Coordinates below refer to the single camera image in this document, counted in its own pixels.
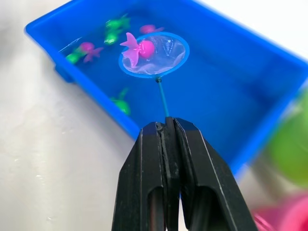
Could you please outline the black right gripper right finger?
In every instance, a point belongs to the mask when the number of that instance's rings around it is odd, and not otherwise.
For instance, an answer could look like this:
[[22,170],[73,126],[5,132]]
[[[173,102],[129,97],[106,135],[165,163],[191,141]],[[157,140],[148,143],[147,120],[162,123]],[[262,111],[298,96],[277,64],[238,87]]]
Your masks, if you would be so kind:
[[255,231],[257,227],[227,163],[195,124],[166,118],[175,139],[185,226],[190,231]]

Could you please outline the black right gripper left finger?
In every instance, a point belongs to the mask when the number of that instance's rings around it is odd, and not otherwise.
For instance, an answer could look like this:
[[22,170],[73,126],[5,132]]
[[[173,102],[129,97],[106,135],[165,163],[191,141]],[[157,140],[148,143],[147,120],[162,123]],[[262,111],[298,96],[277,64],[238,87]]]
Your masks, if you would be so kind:
[[142,128],[118,177],[112,230],[163,231],[164,186],[157,124]]

